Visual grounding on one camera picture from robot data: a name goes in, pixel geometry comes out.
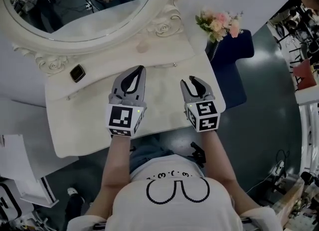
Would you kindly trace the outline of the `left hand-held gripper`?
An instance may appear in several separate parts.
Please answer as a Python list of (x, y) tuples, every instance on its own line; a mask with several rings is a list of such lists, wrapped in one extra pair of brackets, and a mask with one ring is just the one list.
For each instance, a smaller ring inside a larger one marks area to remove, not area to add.
[(105, 126), (111, 136), (135, 136), (147, 109), (143, 102), (145, 83), (146, 69), (142, 65), (131, 67), (116, 77), (106, 106)]

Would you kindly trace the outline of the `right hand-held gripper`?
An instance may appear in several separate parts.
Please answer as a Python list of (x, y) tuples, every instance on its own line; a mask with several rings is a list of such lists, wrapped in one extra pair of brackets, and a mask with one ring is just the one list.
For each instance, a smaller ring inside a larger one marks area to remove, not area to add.
[(219, 112), (210, 85), (195, 76), (189, 76), (189, 80), (197, 94), (191, 93), (183, 79), (180, 81), (186, 118), (196, 132), (216, 130), (219, 126)]

